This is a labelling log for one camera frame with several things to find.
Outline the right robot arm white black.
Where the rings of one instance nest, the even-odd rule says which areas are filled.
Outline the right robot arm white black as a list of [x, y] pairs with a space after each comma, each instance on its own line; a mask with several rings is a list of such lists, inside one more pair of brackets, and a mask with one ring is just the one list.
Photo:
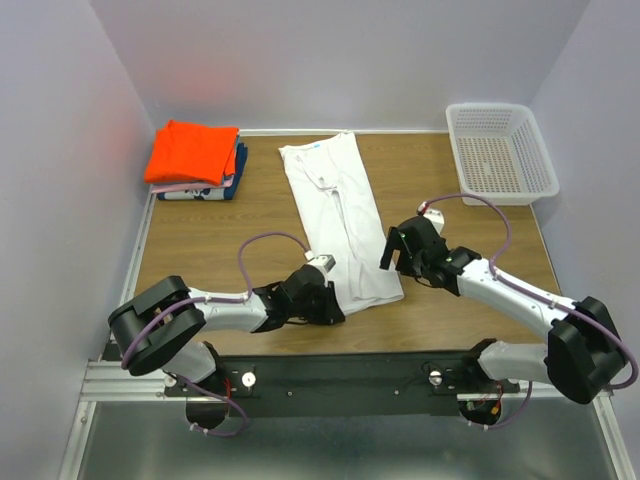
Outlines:
[[497, 270], [466, 247], [450, 249], [441, 223], [431, 213], [389, 229], [380, 260], [429, 288], [479, 301], [521, 323], [541, 343], [488, 340], [460, 367], [460, 379], [480, 392], [495, 380], [546, 383], [567, 399], [590, 403], [612, 386], [631, 359], [607, 307], [587, 296], [581, 301], [554, 295]]

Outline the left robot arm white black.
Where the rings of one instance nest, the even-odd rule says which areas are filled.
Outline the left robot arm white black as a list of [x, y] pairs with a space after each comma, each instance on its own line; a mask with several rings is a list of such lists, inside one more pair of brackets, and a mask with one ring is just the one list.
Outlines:
[[133, 376], [163, 370], [187, 378], [201, 395], [222, 380], [218, 353], [193, 340], [202, 331], [266, 333], [291, 320], [334, 326], [345, 321], [328, 268], [311, 261], [283, 281], [241, 294], [206, 292], [172, 275], [114, 310], [108, 325]]

